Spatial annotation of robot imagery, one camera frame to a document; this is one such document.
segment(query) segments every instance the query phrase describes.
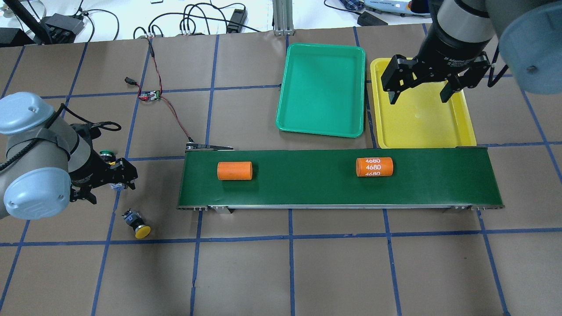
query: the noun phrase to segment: metal post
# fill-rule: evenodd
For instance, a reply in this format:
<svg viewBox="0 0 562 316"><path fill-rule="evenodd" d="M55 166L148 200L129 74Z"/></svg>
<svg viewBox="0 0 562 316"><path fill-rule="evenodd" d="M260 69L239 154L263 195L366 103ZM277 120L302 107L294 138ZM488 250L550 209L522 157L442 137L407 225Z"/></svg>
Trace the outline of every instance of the metal post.
<svg viewBox="0 0 562 316"><path fill-rule="evenodd" d="M293 35L293 1L273 0L273 32L275 35Z"/></svg>

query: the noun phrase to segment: orange battery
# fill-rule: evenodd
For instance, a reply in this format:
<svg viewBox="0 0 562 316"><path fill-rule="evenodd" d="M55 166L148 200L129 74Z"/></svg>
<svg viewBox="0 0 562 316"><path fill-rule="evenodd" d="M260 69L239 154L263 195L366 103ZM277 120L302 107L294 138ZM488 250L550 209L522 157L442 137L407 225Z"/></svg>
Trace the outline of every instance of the orange battery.
<svg viewBox="0 0 562 316"><path fill-rule="evenodd" d="M251 180L251 161L221 161L216 167L219 180Z"/></svg>
<svg viewBox="0 0 562 316"><path fill-rule="evenodd" d="M355 161L358 177L386 177L393 171L394 163L390 157L357 158Z"/></svg>

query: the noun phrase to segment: blue tape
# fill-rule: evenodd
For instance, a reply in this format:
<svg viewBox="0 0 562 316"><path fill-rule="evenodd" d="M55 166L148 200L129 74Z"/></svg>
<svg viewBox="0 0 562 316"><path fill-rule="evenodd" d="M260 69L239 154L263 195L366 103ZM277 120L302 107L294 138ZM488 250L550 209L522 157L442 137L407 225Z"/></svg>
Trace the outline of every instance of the blue tape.
<svg viewBox="0 0 562 316"><path fill-rule="evenodd" d="M138 157L127 158L129 161L152 161L152 160L182 160L185 156L163 156L163 157Z"/></svg>
<svg viewBox="0 0 562 316"><path fill-rule="evenodd" d="M377 148L377 139L375 138L374 125L373 125L373 113L371 112L371 102L369 102L369 94L365 91L365 105L367 108L367 121L369 122L369 130L371 132L371 142L373 143L373 148Z"/></svg>
<svg viewBox="0 0 562 316"><path fill-rule="evenodd" d="M392 237L421 237L421 236L457 236L457 235L476 235L481 231L440 231L440 232L402 232L391 233Z"/></svg>
<svg viewBox="0 0 562 316"><path fill-rule="evenodd" d="M109 246L111 243L111 234L113 233L113 224L115 222L115 211L117 210L117 205L119 204L119 197L121 196L121 192L118 191L115 195L115 202L113 204L113 212L111 213L111 219L109 221L109 228L107 229L107 237L105 242L103 243L105 247L103 248L103 255L102 255L102 262L99 266L99 274L98 274L98 281L96 283L96 291L94 293L94 302L92 303L92 312L91 316L96 314L96 309L98 307L98 299L99 299L99 290L102 285L103 279L103 272L105 271L105 263L107 261L107 253L109 252Z"/></svg>
<svg viewBox="0 0 562 316"><path fill-rule="evenodd" d="M531 143L504 143L504 144L479 144L478 146L486 147L523 147L523 146L544 146L544 142Z"/></svg>
<svg viewBox="0 0 562 316"><path fill-rule="evenodd" d="M191 280L191 301L189 302L189 315L193 316L195 312L195 283L197 282L197 269L199 267L199 247L201 243L201 226L203 224L203 211L199 211L197 218L197 242L195 243L195 255L193 257L193 277Z"/></svg>
<svg viewBox="0 0 562 316"><path fill-rule="evenodd" d="M70 96L71 98L91 98L91 97L111 97L111 96L132 96L136 95L138 92L127 91L127 92L108 92L108 93L89 93L89 94L74 94Z"/></svg>
<svg viewBox="0 0 562 316"><path fill-rule="evenodd" d="M90 246L90 245L105 245L103 240L82 240L82 241L28 241L24 242L24 247L36 246Z"/></svg>
<svg viewBox="0 0 562 316"><path fill-rule="evenodd" d="M25 50L25 46L22 46L21 50L20 50L20 54L17 57L16 64L13 66L12 73L10 73L10 77L8 78L8 82L6 83L6 86L4 87L4 91L2 92L2 96L0 97L0 99L6 96L6 92L8 91L8 87L10 86L10 83L12 83L13 75L16 73L17 66L20 64L21 56L24 54L24 50Z"/></svg>
<svg viewBox="0 0 562 316"><path fill-rule="evenodd" d="M357 47L361 47L361 45L359 45L359 36L357 34L357 27L353 27L353 35L355 36L355 45Z"/></svg>
<svg viewBox="0 0 562 316"><path fill-rule="evenodd" d="M504 315L510 316L507 310L507 305L505 304L504 291L501 288L500 278L497 275L496 263L493 259L492 248L490 247L490 242L488 240L488 234L486 231L486 226L484 225L484 220L482 219L482 213L480 210L476 210L478 215L478 220L480 221L480 229L482 230L482 236L484 237L484 244L486 246L486 252L488 253L488 259L490 260L490 266L492 268L493 279L496 282L497 293L500 296L501 308L504 311Z"/></svg>
<svg viewBox="0 0 562 316"><path fill-rule="evenodd" d="M70 96L72 96L74 86L76 85L76 81L78 80L78 75L80 74L80 69L82 68L82 62L84 61L84 56L86 56L86 49L88 49L88 43L84 43L84 49L82 50L82 56L80 56L80 61L78 62L78 68L76 68L76 73L74 74L74 79L72 80L69 94L66 96L66 106L68 106Z"/></svg>
<svg viewBox="0 0 562 316"><path fill-rule="evenodd" d="M353 27L353 35L355 36L355 45L357 47L361 47L359 43L359 36L357 34L357 27ZM371 83L371 80L366 80L365 83ZM368 87L365 85L365 105L367 108L367 121L369 122L369 130L371 131L371 141L373 143L373 148L377 147L377 141L375 140L375 134L373 130L373 117L371 115L371 105L369 102L369 92L367 91Z"/></svg>
<svg viewBox="0 0 562 316"><path fill-rule="evenodd" d="M144 77L146 76L146 68L148 67L148 59L150 57L150 48L146 50L146 59L144 60L144 67L142 70L142 76L140 78L140 86L144 84ZM129 137L127 138L127 148L125 149L125 159L129 158L129 150L131 148L131 139L133 139L133 130L135 128L135 122L137 121L137 111L139 108L139 99L135 100L135 108L133 110L133 117L131 118L131 127L129 128Z"/></svg>
<svg viewBox="0 0 562 316"><path fill-rule="evenodd" d="M74 91L74 85L76 84L76 80L78 80L78 75L80 74L80 69L82 68L82 62L84 61L84 56L86 56L86 49L88 49L88 43L84 44L84 49L82 50L82 55L80 56L80 61L78 62L78 67L76 68L76 72L74 73L74 79L72 79L72 84L70 85L69 94L66 95L65 98L65 106L69 106L70 97L72 96L72 92ZM64 118L66 115L66 110L62 110L61 117Z"/></svg>
<svg viewBox="0 0 562 316"><path fill-rule="evenodd" d="M243 85L240 87L222 87L214 88L215 91L218 90L241 90L241 89L268 89L268 88L280 88L280 84L265 84L265 85Z"/></svg>
<svg viewBox="0 0 562 316"><path fill-rule="evenodd" d="M209 94L209 111L207 112L207 131L205 134L205 144L209 144L209 134L211 130L212 99L215 94L216 60L219 54L219 35L215 39L215 53L212 61L211 89Z"/></svg>
<svg viewBox="0 0 562 316"><path fill-rule="evenodd" d="M392 287L394 288L394 300L396 301L396 313L402 316L402 306L400 305L400 293L398 292L398 280L396 279L396 267L394 265L394 251L392 250L392 234L388 222L388 211L383 209L384 231L387 238L388 260L390 261L390 272L392 276Z"/></svg>
<svg viewBox="0 0 562 316"><path fill-rule="evenodd" d="M549 228L512 228L490 229L486 234L516 234L516 233L555 233L562 232L562 227ZM422 236L458 236L481 234L482 231L436 231L436 232L391 232L391 237L422 237ZM308 239L345 239L345 238L379 238L386 237L386 233L361 233L361 234L302 234L302 235L272 235L249 237L210 237L210 238L172 238L152 240L112 240L110 245L142 245L154 243L196 243L196 242L244 242L267 240L308 240ZM24 242L22 247L30 246L88 246L105 245L105 241L37 241ZM18 247L18 242L0 242L0 247Z"/></svg>
<svg viewBox="0 0 562 316"><path fill-rule="evenodd" d="M293 209L289 209L289 237L293 236ZM290 294L291 294L291 316L295 316L294 308L294 240L289 238L289 282L290 282Z"/></svg>
<svg viewBox="0 0 562 316"><path fill-rule="evenodd" d="M521 234L521 233L559 233L562 227L551 228L515 228L515 229L486 229L487 234Z"/></svg>
<svg viewBox="0 0 562 316"><path fill-rule="evenodd" d="M45 100L47 100L47 99L62 99L62 98L66 99L66 98L68 98L68 96L47 96L47 97L41 97L41 99L45 99Z"/></svg>
<svg viewBox="0 0 562 316"><path fill-rule="evenodd" d="M0 312L2 311L2 306L4 306L4 301L6 295L8 294L8 288L10 287L10 282L12 281L13 272L16 269L17 259L20 257L20 251L22 244L24 243L25 235L28 233L29 220L25 222L24 230L21 232L20 242L16 250L16 255L13 257L12 267L8 273L8 278L6 279L6 284L4 285L4 290L2 291L2 297L0 297Z"/></svg>
<svg viewBox="0 0 562 316"><path fill-rule="evenodd" d="M554 165L554 170L556 170L556 174L558 175L558 180L560 181L560 183L562 183L562 173L560 172L560 168L558 167L558 162L556 162L556 157L554 157L554 153L552 152L552 149L550 148L550 144L549 144L548 140L546 139L545 132L542 130L541 123L538 122L538 117L534 113L533 106L531 105L531 102L529 101L529 98L527 97L527 94L525 93L525 91L523 89L520 89L520 90L521 90L521 94L523 95L523 98L525 99L525 102L527 103L527 107L529 108L529 111L531 112L531 115L533 116L534 123L537 125L538 132L541 134L542 140L544 141L544 143L546 145L546 150L549 152L550 160L552 161L552 164Z"/></svg>

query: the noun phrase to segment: yellow tray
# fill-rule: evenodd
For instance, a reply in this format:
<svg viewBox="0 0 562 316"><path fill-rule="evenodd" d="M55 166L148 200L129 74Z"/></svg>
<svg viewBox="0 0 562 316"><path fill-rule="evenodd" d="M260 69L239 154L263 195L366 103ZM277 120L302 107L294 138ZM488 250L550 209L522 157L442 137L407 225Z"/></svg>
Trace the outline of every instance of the yellow tray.
<svg viewBox="0 0 562 316"><path fill-rule="evenodd" d="M457 92L442 103L439 92L444 82L407 89L396 104L390 104L388 92L380 82L389 61L390 58L377 58L371 63L377 141L381 148L476 146L464 93Z"/></svg>

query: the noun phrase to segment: green conveyor belt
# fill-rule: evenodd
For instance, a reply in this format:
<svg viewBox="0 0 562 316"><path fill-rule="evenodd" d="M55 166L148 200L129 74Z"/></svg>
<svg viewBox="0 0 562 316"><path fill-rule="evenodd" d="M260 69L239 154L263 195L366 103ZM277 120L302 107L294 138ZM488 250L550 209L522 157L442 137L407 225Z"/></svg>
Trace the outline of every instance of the green conveyor belt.
<svg viewBox="0 0 562 316"><path fill-rule="evenodd" d="M359 178L358 157L391 157L390 177ZM220 161L251 161L253 179L220 181ZM502 207L484 147L359 150L192 151L179 208Z"/></svg>

